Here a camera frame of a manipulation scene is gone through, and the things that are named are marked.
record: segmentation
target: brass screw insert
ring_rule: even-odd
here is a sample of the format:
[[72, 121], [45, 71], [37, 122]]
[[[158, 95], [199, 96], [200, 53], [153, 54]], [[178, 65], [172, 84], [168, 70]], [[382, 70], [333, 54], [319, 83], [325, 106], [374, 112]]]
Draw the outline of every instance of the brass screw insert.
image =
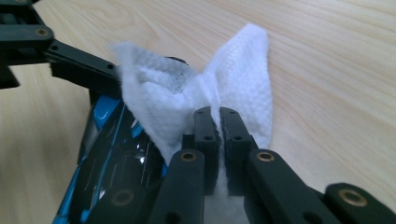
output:
[[275, 157], [268, 152], [259, 152], [257, 153], [257, 159], [261, 160], [261, 161], [273, 161], [275, 159]]
[[364, 207], [367, 205], [367, 200], [353, 189], [340, 189], [338, 195], [344, 202], [354, 206]]

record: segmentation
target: wood grain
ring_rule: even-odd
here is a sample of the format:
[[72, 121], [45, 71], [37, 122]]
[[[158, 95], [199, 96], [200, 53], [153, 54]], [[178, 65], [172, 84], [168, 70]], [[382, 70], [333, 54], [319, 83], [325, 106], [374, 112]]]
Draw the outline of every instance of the wood grain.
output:
[[[315, 189], [348, 182], [396, 211], [396, 2], [61, 1], [35, 9], [66, 44], [114, 61], [133, 41], [203, 70], [247, 22], [269, 35], [274, 135]], [[0, 223], [52, 221], [76, 168], [87, 91], [46, 64], [0, 91]]]

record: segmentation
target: black joint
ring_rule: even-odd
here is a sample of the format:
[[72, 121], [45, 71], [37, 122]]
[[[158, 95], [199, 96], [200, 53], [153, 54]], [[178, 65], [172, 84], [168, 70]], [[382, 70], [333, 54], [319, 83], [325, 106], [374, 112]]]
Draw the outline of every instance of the black joint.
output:
[[219, 133], [210, 115], [210, 107], [194, 114], [194, 148], [205, 155], [205, 195], [213, 194], [219, 173]]
[[202, 223], [204, 154], [195, 149], [175, 153], [148, 223]]
[[246, 161], [252, 146], [257, 146], [248, 133], [239, 113], [230, 108], [220, 109], [224, 135], [224, 156], [230, 195], [244, 195]]

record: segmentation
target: light wood surface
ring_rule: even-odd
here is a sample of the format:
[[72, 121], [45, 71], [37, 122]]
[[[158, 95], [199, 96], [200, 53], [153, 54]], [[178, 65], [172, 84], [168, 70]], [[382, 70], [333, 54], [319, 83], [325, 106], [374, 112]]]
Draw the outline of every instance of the light wood surface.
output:
[[[396, 211], [396, 2], [42, 0], [56, 37], [114, 62], [133, 41], [197, 70], [247, 22], [269, 35], [277, 151], [314, 189], [360, 186]], [[0, 91], [0, 223], [50, 223], [76, 168], [85, 89], [47, 64]]]

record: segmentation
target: textured fabric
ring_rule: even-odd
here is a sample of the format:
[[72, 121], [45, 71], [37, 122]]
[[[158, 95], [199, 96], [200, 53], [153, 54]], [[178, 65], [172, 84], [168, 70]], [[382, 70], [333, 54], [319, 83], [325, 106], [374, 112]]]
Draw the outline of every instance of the textured fabric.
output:
[[[208, 105], [220, 133], [219, 108], [230, 107], [239, 112], [259, 147], [268, 148], [272, 95], [268, 39], [262, 28], [252, 24], [244, 27], [216, 52], [202, 74], [132, 43], [118, 44], [115, 51], [123, 101], [166, 163], [180, 150], [183, 133], [192, 132], [194, 111]], [[222, 148], [219, 157], [215, 194], [205, 198], [205, 223], [248, 223], [242, 198], [228, 197]]]

